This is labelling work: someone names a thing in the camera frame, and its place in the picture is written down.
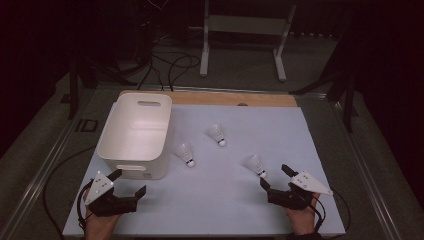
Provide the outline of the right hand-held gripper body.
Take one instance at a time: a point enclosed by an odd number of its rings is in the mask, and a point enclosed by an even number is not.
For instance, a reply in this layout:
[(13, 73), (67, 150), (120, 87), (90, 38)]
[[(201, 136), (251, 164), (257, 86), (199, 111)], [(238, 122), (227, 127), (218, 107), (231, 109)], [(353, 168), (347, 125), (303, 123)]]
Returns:
[(333, 195), (333, 191), (308, 172), (296, 173), (291, 177), (287, 191), (277, 190), (267, 185), (267, 199), (284, 208), (303, 210), (309, 207), (315, 193)]

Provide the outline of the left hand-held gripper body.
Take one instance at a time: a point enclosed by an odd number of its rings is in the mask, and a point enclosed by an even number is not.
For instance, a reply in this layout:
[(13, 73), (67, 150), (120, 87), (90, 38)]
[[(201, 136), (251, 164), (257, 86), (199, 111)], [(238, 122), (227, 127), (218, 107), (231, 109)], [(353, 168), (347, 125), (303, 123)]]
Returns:
[(114, 190), (114, 182), (102, 172), (98, 172), (91, 182), (84, 204), (98, 217), (121, 215), (137, 210), (138, 200), (134, 196), (117, 197)]

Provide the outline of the white feather shuttlecock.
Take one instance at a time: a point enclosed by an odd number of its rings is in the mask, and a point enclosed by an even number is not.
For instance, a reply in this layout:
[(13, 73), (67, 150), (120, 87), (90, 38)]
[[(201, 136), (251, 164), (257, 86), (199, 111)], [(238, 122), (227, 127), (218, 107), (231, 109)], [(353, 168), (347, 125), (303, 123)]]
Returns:
[(261, 157), (259, 155), (252, 155), (250, 156), (244, 163), (244, 165), (254, 172), (258, 177), (265, 178), (266, 177), (266, 171), (263, 167)]
[(226, 139), (220, 124), (214, 124), (209, 127), (207, 129), (207, 134), (209, 137), (214, 139), (220, 147), (224, 147), (226, 145)]
[(186, 164), (187, 167), (193, 168), (196, 165), (193, 152), (189, 144), (183, 143), (179, 145), (175, 149), (174, 153)]

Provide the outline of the white plastic bin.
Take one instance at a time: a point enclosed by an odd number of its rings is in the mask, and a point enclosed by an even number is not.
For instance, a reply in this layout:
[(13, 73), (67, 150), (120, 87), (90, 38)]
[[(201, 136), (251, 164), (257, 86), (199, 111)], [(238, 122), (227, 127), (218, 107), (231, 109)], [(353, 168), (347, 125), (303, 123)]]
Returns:
[(122, 177), (158, 180), (169, 163), (172, 99), (157, 93), (122, 93), (108, 116), (97, 154)]

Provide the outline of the person's right hand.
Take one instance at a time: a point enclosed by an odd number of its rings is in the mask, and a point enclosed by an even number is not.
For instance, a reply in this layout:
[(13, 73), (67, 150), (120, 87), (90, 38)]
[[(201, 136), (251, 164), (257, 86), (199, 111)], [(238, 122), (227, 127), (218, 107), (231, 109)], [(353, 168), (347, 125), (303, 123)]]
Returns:
[(285, 209), (295, 235), (312, 234), (315, 232), (315, 207), (319, 197), (320, 195), (318, 193), (314, 193), (311, 205), (303, 210)]

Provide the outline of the person's left hand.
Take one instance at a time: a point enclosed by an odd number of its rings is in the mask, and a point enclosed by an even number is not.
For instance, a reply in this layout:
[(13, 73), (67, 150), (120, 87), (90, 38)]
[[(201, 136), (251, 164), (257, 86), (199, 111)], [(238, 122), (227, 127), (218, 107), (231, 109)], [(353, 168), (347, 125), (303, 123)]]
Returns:
[(86, 209), (85, 240), (109, 240), (120, 215), (98, 217)]

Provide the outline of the pale table mat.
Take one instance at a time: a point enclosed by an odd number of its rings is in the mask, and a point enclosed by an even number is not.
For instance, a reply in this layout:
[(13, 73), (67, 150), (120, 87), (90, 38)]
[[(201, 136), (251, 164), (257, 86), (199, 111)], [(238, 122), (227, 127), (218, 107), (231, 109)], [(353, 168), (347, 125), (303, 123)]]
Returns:
[[(176, 156), (159, 180), (118, 179), (118, 196), (146, 186), (136, 212), (121, 217), (115, 233), (125, 237), (278, 236), (290, 232), (284, 210), (267, 200), (244, 160), (261, 157), (274, 189), (287, 189), (283, 164), (327, 181), (302, 110), (298, 107), (174, 105), (172, 146), (191, 145), (196, 165)], [(220, 124), (226, 145), (207, 129)]]

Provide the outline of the black tripod stand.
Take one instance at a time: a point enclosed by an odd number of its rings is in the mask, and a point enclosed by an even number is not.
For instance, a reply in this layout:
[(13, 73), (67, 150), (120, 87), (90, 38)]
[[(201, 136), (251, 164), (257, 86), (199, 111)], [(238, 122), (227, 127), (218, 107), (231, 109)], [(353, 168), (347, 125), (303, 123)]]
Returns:
[(290, 91), (291, 95), (304, 95), (312, 90), (331, 83), (325, 99), (329, 102), (338, 102), (344, 97), (343, 124), (352, 132), (352, 113), (355, 77), (354, 63), (357, 57), (358, 37), (354, 21), (351, 21), (342, 33), (336, 47), (328, 59), (318, 80), (300, 89)]
[(76, 116), (80, 106), (79, 83), (88, 89), (95, 89), (97, 86), (96, 72), (100, 72), (123, 86), (135, 86), (135, 83), (124, 79), (100, 63), (86, 56), (77, 56), (71, 61), (69, 70), (69, 119)]

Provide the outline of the white metal stand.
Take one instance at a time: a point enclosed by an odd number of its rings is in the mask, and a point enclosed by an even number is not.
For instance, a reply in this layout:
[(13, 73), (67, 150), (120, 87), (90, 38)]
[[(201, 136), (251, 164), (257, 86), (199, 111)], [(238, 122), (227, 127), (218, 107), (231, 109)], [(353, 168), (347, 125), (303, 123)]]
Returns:
[(284, 82), (287, 80), (282, 53), (296, 12), (296, 5), (291, 5), (287, 16), (280, 19), (211, 14), (209, 11), (210, 0), (203, 0), (203, 2), (203, 48), (199, 72), (201, 77), (208, 75), (210, 55), (209, 34), (211, 32), (225, 32), (279, 36), (280, 43), (273, 49), (273, 59), (279, 81)]

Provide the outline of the aluminium frame rail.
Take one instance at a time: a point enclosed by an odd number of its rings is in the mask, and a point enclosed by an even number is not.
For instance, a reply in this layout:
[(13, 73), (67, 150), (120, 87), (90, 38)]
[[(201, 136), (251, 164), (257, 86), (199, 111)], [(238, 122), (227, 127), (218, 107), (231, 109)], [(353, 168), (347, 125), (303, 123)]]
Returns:
[(368, 168), (365, 158), (355, 140), (354, 134), (347, 130), (343, 122), (343, 109), (339, 102), (331, 103), (331, 108), (338, 121), (338, 125), (342, 128), (348, 146), (354, 155), (354, 164), (360, 175), (362, 184), (367, 192), (368, 198), (379, 220), (382, 230), (387, 240), (402, 240), (400, 232), (390, 214), (385, 200)]
[(46, 104), (0, 161), (0, 240), (17, 238), (86, 106)]

